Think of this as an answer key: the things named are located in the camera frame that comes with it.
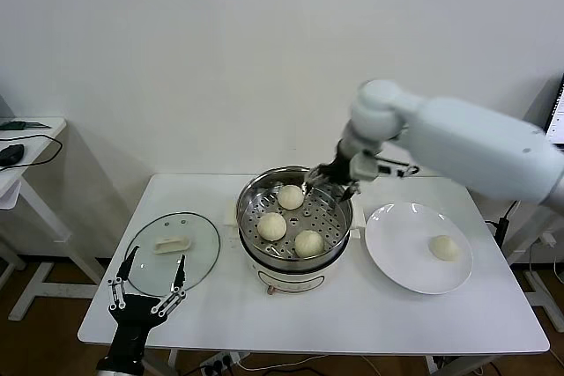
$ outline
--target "power outlet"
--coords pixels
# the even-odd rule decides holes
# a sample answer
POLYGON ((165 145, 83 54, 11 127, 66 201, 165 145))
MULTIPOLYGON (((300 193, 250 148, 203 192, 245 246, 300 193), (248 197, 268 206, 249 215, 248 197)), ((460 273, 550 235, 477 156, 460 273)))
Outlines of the power outlet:
MULTIPOLYGON (((239 351, 221 351, 218 352, 215 356, 212 356, 210 358, 208 358, 207 360, 203 361, 202 363, 200 363, 200 365, 213 365, 213 363, 215 363, 216 361, 219 360, 219 362, 221 362, 221 364, 223 364, 223 357, 225 356, 230 356, 231 357, 231 366, 236 365, 237 363, 239 363, 241 360, 243 360, 246 356, 248 356, 250 353, 248 352, 239 352, 239 351)), ((227 371, 227 367, 225 367, 224 365, 221 368, 221 372, 226 372, 227 371)), ((202 369, 202 375, 203 376, 207 376, 205 374, 205 369, 202 369)))

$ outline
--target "steamer basket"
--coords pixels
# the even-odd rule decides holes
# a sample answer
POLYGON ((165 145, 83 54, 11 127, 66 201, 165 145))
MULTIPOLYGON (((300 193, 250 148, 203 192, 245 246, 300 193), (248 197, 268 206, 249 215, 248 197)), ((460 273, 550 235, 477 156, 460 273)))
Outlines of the steamer basket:
POLYGON ((301 186, 306 167, 288 166, 271 169, 252 180, 237 201, 237 224, 245 250, 269 269, 287 274, 303 274, 328 266, 345 249, 353 221, 350 200, 337 203, 343 189, 327 184, 313 188, 302 206, 286 210, 278 204, 277 193, 284 185, 301 186), (279 213, 286 220, 286 235, 277 241, 264 240, 257 230, 260 218, 269 212, 279 213), (323 237, 321 254, 300 258, 295 253, 295 237, 304 230, 317 231, 323 237))

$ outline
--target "white robotic arm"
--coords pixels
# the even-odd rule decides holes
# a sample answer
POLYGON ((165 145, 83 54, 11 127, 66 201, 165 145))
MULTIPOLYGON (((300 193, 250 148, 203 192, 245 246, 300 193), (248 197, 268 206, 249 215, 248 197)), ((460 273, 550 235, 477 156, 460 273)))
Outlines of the white robotic arm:
POLYGON ((383 80, 360 87, 333 167, 315 168, 306 183, 333 179, 334 164, 342 171, 347 160, 351 182, 373 180, 384 141, 488 197, 564 209, 564 155, 542 129, 461 100, 423 99, 383 80))

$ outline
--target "steamed bun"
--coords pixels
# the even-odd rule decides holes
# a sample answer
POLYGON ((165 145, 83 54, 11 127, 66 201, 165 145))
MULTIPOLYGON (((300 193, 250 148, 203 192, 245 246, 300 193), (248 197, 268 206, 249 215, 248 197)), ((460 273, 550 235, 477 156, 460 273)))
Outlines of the steamed bun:
POLYGON ((460 255, 460 247, 448 235, 433 237, 429 243, 431 253, 445 262, 455 262, 460 255))
POLYGON ((278 204, 287 210, 294 210, 303 204, 303 192, 296 185, 285 185, 278 191, 278 204))
POLYGON ((266 213, 258 223, 258 234, 267 241, 276 241, 286 235, 286 221, 278 213, 266 213))
POLYGON ((316 231, 302 231, 294 242, 299 257, 312 257, 323 252, 323 238, 316 231))

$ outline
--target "wooden floor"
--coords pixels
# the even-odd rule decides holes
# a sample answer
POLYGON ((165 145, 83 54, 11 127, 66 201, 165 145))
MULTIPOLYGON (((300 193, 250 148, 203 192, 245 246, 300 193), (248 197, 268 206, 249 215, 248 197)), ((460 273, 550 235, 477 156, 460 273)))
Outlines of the wooden floor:
MULTIPOLYGON (((94 375, 96 363, 103 357, 107 348, 85 345, 77 339, 78 327, 88 309, 89 301, 36 299, 24 320, 17 322, 7 320, 8 313, 35 269, 37 269, 37 264, 31 264, 26 270, 15 272, 8 284, 0 291, 0 375, 94 375)), ((540 274, 564 310, 564 286, 556 280, 551 271, 542 270, 540 274)), ((517 279, 525 290, 529 289, 521 275, 518 274, 517 279)), ((58 263, 49 281, 88 282, 74 265, 68 263, 58 263)), ((535 309, 535 312, 550 338, 553 351, 564 358, 564 334, 554 331, 544 311, 535 309)), ((155 353, 162 357, 167 355, 165 350, 155 351, 155 353)), ((180 374, 184 374, 213 354, 213 351, 181 351, 177 360, 177 368, 180 374)), ((307 356, 251 354, 243 364, 247 367, 261 367, 297 361, 305 357, 307 356)), ((376 365, 382 376, 424 376, 427 374, 424 358, 376 357, 370 360, 376 365)), ((564 368, 549 353, 503 357, 495 363, 502 376, 564 375, 564 368)), ((375 374, 362 358, 355 356, 320 358, 307 365, 327 376, 375 374)), ((247 372, 236 367, 234 374, 259 376, 263 372, 247 372)), ((311 375, 313 373, 297 372, 295 374, 311 375)), ((496 372, 491 365, 488 365, 484 369, 484 375, 495 376, 496 372)))

